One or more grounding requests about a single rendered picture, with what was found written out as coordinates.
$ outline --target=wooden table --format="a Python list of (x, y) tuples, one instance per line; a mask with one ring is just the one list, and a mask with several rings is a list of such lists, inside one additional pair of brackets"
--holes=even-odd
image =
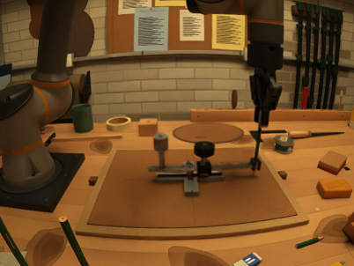
[[(193, 144), (184, 143), (172, 136), (175, 128), (189, 124), (184, 122), (159, 122), (159, 132), (169, 136), (170, 147), (191, 147)], [(230, 122), (245, 131), (257, 130), (254, 122)], [(58, 137), (75, 136), (72, 124), (53, 125)], [(229, 265), (234, 264), (251, 252), (258, 252), (263, 257), (262, 266), (325, 266), (334, 262), (347, 262), (346, 265), (354, 265), (354, 245), (317, 243), (307, 248), (293, 248), (288, 254), (278, 254), (277, 247), (294, 245), (300, 240), (312, 238), (313, 232), (323, 218), (335, 214), (349, 215), (354, 211), (354, 196), (349, 199), (322, 200), (319, 196), (316, 184), (319, 179), (341, 178), (346, 179), (354, 187), (354, 130), (348, 127), (348, 121), (332, 122), (270, 122), (268, 130), (285, 129), (309, 129), (316, 131), (343, 131), (345, 134), (330, 137), (314, 137), (295, 140), (294, 152), (283, 155), (273, 150), (263, 150), (277, 171), (286, 171), (287, 179), (284, 181), (291, 192), (297, 198), (299, 204), (310, 218), (308, 225), (293, 227), (270, 233), (258, 233), (223, 239), (211, 240), (120, 240), (104, 239), (97, 237), (77, 236), (85, 257), (90, 265), (143, 265), (143, 266), (169, 266), (168, 249), (172, 246), (196, 248), (217, 255)], [(85, 133), (87, 135), (116, 134), (107, 132), (105, 123), (95, 123), (94, 130)], [(120, 139), (110, 139), (115, 148), (153, 148), (152, 137), (139, 137), (137, 122), (132, 122), (132, 127), (123, 132)], [(43, 141), (47, 140), (51, 133), (42, 135)], [(274, 135), (263, 135), (263, 140)], [(73, 231), (81, 217), (85, 204), (92, 192), (89, 186), (89, 178), (99, 175), (105, 164), (108, 154), (99, 154), (91, 151), (92, 140), (53, 142), (48, 150), (50, 152), (82, 152), (85, 154), (85, 162), (80, 167), (77, 175), (66, 190), (62, 200), (53, 213), (38, 211), (23, 211), (18, 209), (0, 207), (0, 215), (6, 224), (12, 238), (20, 251), (25, 250), (30, 239), (40, 230), (60, 227), (58, 218), (68, 217)], [(237, 144), (217, 144), (218, 146)], [(347, 166), (350, 171), (342, 170), (337, 176), (317, 169), (320, 158), (329, 150), (342, 153), (348, 157)], [(0, 238), (0, 247), (5, 246), (5, 251), (10, 249), (5, 241)], [(260, 250), (272, 250), (263, 253)], [(315, 259), (307, 260), (312, 252), (317, 253)], [(79, 265), (69, 242), (62, 257), (55, 265)]]

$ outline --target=screwdriver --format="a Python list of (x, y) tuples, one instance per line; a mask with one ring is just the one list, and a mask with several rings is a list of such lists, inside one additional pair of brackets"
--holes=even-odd
[(295, 138), (295, 137), (319, 137), (319, 136), (328, 136), (328, 135), (337, 135), (343, 134), (344, 132), (318, 132), (313, 133), (310, 130), (296, 130), (296, 131), (289, 131), (288, 136)]

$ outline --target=green cup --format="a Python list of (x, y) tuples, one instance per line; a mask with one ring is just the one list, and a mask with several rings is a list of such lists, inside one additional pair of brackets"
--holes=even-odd
[(85, 133), (93, 130), (91, 105), (76, 105), (71, 109), (71, 113), (75, 132)]

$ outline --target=bulletin board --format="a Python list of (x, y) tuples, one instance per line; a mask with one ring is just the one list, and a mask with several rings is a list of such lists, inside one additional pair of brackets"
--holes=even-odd
[[(206, 50), (223, 51), (212, 48), (212, 14), (204, 15), (204, 41), (180, 41), (180, 10), (185, 6), (168, 6), (168, 50)], [(133, 53), (134, 51), (134, 14), (118, 15), (118, 0), (107, 0), (107, 53)], [(247, 17), (245, 17), (245, 47), (247, 41)]]

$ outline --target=blue and white eraser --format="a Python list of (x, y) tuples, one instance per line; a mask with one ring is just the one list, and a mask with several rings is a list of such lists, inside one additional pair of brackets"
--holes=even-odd
[(233, 266), (256, 266), (261, 263), (261, 261), (261, 257), (256, 252), (253, 252), (242, 260), (236, 262)]

